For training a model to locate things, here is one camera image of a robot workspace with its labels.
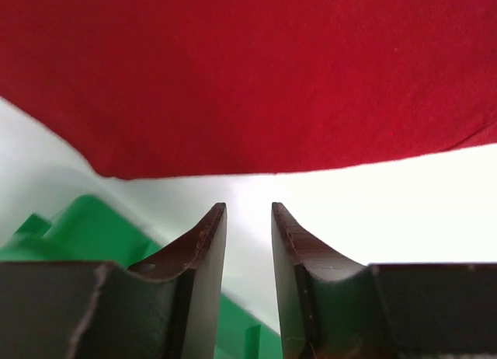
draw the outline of white surface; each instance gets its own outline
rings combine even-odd
[[[279,330],[270,205],[361,262],[497,261],[497,145],[316,173],[122,181],[0,98],[0,239],[95,193],[159,242],[228,204],[223,290]]]

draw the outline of green plastic object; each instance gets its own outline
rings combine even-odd
[[[80,196],[48,221],[30,215],[0,249],[0,260],[113,260],[122,267],[160,245],[92,195]],[[279,359],[280,336],[221,296],[215,359]]]

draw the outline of white background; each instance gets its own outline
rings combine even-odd
[[[361,263],[497,260],[497,145],[316,173],[123,181],[0,98],[0,241],[95,193],[167,243],[228,204],[223,291],[279,331],[270,205]]]

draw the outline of red fabric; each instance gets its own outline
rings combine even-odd
[[[497,142],[497,0],[0,0],[0,95],[103,175]]]

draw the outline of white backdrop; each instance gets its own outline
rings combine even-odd
[[[123,181],[0,98],[0,240],[84,193],[167,243],[228,204],[223,291],[279,331],[270,205],[361,263],[497,261],[497,145],[315,173]]]

